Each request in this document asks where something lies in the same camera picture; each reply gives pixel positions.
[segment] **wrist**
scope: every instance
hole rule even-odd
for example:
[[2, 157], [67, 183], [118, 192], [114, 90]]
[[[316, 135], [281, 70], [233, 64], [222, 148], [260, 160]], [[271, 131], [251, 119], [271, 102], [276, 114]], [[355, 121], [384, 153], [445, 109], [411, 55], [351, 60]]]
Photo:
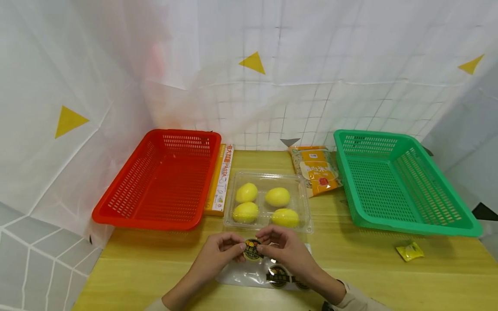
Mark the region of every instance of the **wrist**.
[[340, 304], [346, 296], [344, 284], [331, 277], [321, 268], [311, 275], [308, 286], [335, 306]]
[[181, 278], [175, 287], [161, 298], [161, 301], [163, 305], [172, 311], [181, 310], [205, 284], [206, 281], [203, 281], [189, 271]]

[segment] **sleeve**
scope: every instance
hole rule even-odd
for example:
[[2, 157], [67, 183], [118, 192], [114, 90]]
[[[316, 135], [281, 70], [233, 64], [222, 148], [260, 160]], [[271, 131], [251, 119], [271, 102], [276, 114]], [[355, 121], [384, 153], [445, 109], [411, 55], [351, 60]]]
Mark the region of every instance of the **sleeve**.
[[340, 281], [346, 287], [346, 295], [340, 304], [332, 306], [338, 311], [391, 311], [390, 308], [365, 296], [359, 289]]
[[170, 311], [163, 303], [161, 298], [155, 300], [144, 311]]

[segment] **fabric wall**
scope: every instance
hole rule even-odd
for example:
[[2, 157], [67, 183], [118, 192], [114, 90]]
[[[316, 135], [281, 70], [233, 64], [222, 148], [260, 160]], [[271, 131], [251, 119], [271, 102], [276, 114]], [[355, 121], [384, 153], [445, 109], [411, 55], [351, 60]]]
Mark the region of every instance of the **fabric wall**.
[[71, 2], [2, 1], [0, 14], [0, 201], [100, 240], [91, 211], [153, 128], [139, 84]]
[[65, 0], [0, 1], [0, 310], [72, 308], [113, 230], [91, 211], [153, 128], [90, 22]]
[[[465, 95], [455, 102], [423, 140], [434, 161], [470, 209], [483, 203], [498, 213], [498, 65], [476, 78]], [[498, 260], [498, 224], [480, 220], [480, 237]]]
[[497, 59], [489, 0], [148, 3], [168, 34], [142, 88], [156, 126], [238, 149], [333, 148], [339, 128], [422, 140]]
[[0, 203], [0, 310], [70, 310], [101, 252]]

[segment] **plastic container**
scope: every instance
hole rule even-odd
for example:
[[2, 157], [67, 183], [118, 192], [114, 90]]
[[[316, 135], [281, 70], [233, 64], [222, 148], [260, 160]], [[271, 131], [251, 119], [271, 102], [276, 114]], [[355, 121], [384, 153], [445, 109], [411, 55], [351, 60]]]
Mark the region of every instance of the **plastic container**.
[[416, 234], [482, 234], [470, 209], [413, 137], [338, 130], [334, 138], [356, 225]]
[[218, 133], [145, 135], [92, 213], [117, 227], [190, 230], [199, 224], [220, 151]]
[[[225, 205], [225, 226], [259, 230], [271, 224], [271, 216], [280, 207], [270, 206], [265, 201], [264, 196], [273, 188], [283, 187], [290, 193], [290, 203], [282, 208], [290, 208], [299, 215], [299, 224], [294, 230], [313, 233], [313, 222], [308, 206], [308, 197], [306, 196], [306, 186], [301, 176], [236, 172], [230, 178], [228, 201]], [[248, 224], [236, 222], [233, 218], [234, 209], [239, 205], [235, 200], [237, 189], [246, 183], [256, 185], [258, 193], [254, 203], [259, 207], [257, 219]]]

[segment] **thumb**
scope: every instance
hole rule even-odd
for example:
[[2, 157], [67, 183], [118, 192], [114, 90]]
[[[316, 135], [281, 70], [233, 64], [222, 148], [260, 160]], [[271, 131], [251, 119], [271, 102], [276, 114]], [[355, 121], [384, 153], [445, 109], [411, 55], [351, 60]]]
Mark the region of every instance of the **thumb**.
[[270, 257], [271, 259], [281, 261], [280, 252], [282, 250], [280, 248], [273, 247], [271, 245], [258, 245], [257, 251], [263, 254], [264, 256]]
[[230, 260], [242, 254], [245, 249], [246, 249], [246, 244], [239, 243], [224, 251], [223, 256], [225, 256], [226, 261], [229, 262]]

